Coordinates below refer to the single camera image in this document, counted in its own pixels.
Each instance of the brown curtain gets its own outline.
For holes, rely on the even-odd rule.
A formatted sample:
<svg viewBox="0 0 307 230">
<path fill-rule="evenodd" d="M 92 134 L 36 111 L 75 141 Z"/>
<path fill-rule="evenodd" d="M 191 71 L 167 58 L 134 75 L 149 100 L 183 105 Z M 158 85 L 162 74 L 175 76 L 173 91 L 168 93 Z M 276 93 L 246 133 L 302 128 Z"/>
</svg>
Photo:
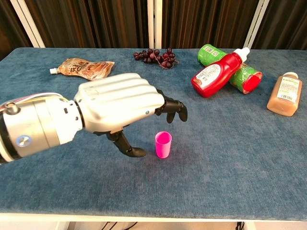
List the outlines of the brown curtain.
<svg viewBox="0 0 307 230">
<path fill-rule="evenodd" d="M 162 47 L 244 45 L 258 0 L 163 0 Z"/>
<path fill-rule="evenodd" d="M 10 0 L 0 0 L 0 60 L 16 48 L 31 46 Z"/>
<path fill-rule="evenodd" d="M 46 47 L 148 47 L 147 0 L 25 0 Z"/>
<path fill-rule="evenodd" d="M 270 0 L 253 49 L 307 49 L 307 1 Z"/>
</svg>

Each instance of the orange bottle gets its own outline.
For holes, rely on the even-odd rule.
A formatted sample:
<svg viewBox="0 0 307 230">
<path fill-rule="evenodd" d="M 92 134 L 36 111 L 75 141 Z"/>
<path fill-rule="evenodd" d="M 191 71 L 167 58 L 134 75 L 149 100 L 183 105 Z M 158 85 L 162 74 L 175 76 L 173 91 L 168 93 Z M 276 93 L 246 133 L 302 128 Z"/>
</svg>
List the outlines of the orange bottle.
<svg viewBox="0 0 307 230">
<path fill-rule="evenodd" d="M 292 116 L 298 108 L 303 83 L 298 75 L 287 72 L 277 79 L 267 108 L 274 113 Z"/>
</svg>

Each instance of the red bottle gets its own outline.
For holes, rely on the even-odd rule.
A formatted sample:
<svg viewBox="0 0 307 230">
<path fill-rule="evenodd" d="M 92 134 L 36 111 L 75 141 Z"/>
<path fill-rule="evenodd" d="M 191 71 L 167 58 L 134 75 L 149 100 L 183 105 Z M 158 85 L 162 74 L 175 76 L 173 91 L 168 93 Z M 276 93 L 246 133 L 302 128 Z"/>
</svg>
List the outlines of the red bottle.
<svg viewBox="0 0 307 230">
<path fill-rule="evenodd" d="M 194 89 L 203 97 L 210 97 L 219 91 L 246 61 L 249 48 L 236 49 L 221 60 L 203 68 L 192 79 Z"/>
</svg>

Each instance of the white bottle cap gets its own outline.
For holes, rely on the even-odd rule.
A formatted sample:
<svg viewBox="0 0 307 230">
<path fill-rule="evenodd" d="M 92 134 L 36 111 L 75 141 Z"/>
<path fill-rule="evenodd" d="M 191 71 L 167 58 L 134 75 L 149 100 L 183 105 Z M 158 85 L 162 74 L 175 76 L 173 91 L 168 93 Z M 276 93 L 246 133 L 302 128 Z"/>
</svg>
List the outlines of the white bottle cap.
<svg viewBox="0 0 307 230">
<path fill-rule="evenodd" d="M 59 73 L 59 69 L 58 68 L 50 69 L 50 73 L 51 74 L 58 74 Z"/>
<path fill-rule="evenodd" d="M 294 72 L 286 72 L 284 75 L 293 75 L 298 79 L 298 75 Z"/>
<path fill-rule="evenodd" d="M 247 60 L 247 55 L 249 54 L 249 48 L 245 47 L 243 49 L 236 49 L 234 52 L 240 56 L 240 58 L 242 59 L 242 63 L 243 63 Z"/>
</svg>

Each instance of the white robotic hand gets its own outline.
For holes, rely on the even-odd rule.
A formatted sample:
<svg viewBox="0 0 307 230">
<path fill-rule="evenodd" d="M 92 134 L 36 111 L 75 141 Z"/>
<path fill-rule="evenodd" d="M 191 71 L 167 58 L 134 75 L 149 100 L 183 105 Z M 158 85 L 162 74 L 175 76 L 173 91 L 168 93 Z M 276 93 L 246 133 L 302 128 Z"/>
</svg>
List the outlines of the white robotic hand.
<svg viewBox="0 0 307 230">
<path fill-rule="evenodd" d="M 150 115 L 176 112 L 187 121 L 185 105 L 164 96 L 136 73 L 83 83 L 73 101 L 57 93 L 40 93 L 0 106 L 0 164 L 72 141 L 76 132 L 106 134 L 130 157 L 146 152 L 132 147 L 123 127 Z"/>
</svg>

